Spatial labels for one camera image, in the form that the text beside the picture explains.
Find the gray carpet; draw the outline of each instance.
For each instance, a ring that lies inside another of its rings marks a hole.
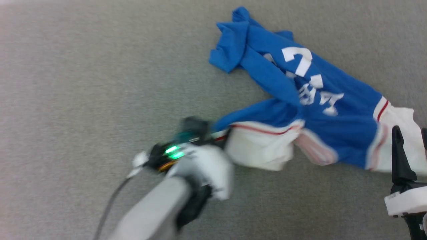
[[[0,238],[90,239],[135,153],[182,117],[267,98],[245,72],[208,64],[215,22],[240,5],[427,126],[425,0],[0,0]],[[390,175],[295,154],[276,173],[238,167],[232,199],[180,239],[409,239],[387,216]],[[129,184],[104,239],[160,180]]]

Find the blue fabric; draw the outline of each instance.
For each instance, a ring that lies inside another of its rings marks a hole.
[[[222,36],[209,62],[227,73],[245,69],[273,98],[224,116],[215,124],[215,130],[239,121],[284,127],[302,119],[305,128],[338,153],[339,161],[365,167],[367,149],[378,129],[372,115],[382,97],[379,92],[294,42],[292,32],[266,30],[250,18],[244,7],[233,11],[232,22],[217,26]],[[282,50],[288,47],[305,51],[306,56],[297,53],[293,60],[286,61]],[[285,74],[298,73],[304,61],[309,67],[303,74]],[[321,86],[310,81],[319,74]]]

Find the black cable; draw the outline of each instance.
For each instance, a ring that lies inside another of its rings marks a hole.
[[[114,200],[116,199],[117,195],[119,195],[120,191],[123,189],[124,186],[126,186],[126,184],[129,182],[129,180],[131,180],[132,177],[130,178],[126,178],[120,185],[119,187],[114,191],[114,193],[111,195],[110,200],[108,201],[107,207],[104,210],[104,213],[102,214],[101,220],[99,220],[99,224],[97,227],[97,231],[95,233],[95,236],[93,238],[93,240],[98,240],[99,237],[101,236],[101,231],[102,228],[105,224],[105,221],[107,220],[107,216],[110,213],[111,207],[114,203]]]

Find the jersey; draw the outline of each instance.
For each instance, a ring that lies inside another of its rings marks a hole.
[[[227,73],[243,68],[273,96],[216,122],[216,131],[235,129],[232,158],[249,166],[262,159],[256,167],[278,170],[292,157],[284,146],[294,142],[320,165],[371,167],[388,133],[379,120],[389,102],[379,92],[296,43],[291,32],[266,30],[244,7],[217,26],[222,36],[209,62]]]

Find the green light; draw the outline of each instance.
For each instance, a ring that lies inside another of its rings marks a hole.
[[[184,156],[183,152],[177,152],[177,153],[174,153],[171,156],[169,156],[169,158],[172,158],[173,160],[176,160],[176,159],[178,159],[178,158],[180,158],[182,156]]]
[[[178,147],[178,146],[172,146],[172,147],[170,147],[170,148],[166,149],[166,151],[164,151],[164,153],[168,154],[168,153],[173,152],[173,151],[176,151],[176,150],[178,150],[178,149],[179,149],[179,147]]]

